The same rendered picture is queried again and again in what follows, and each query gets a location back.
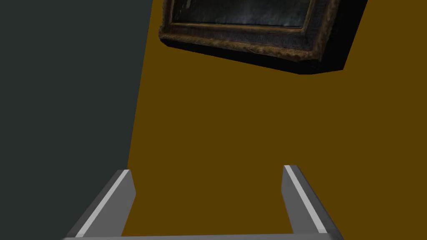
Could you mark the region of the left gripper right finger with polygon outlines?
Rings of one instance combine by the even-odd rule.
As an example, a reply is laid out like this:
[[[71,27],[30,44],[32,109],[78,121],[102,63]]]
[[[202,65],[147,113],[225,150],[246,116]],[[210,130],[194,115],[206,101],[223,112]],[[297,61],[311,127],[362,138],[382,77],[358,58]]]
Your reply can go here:
[[[340,235],[338,227],[298,166],[283,167],[281,194],[294,234]]]

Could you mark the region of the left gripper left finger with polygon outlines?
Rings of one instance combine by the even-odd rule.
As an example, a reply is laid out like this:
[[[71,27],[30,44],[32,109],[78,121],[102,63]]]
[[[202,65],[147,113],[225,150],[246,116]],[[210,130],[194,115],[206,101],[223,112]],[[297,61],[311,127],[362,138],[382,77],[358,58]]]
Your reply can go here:
[[[118,170],[73,225],[66,237],[120,237],[135,196],[136,190],[131,171]]]

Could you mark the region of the dark framed wall picture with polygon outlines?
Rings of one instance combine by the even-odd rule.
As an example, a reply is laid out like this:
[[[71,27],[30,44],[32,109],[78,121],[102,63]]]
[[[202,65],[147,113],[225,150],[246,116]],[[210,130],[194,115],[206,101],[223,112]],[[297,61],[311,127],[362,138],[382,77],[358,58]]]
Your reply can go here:
[[[296,74],[343,70],[368,0],[164,0],[169,47]]]

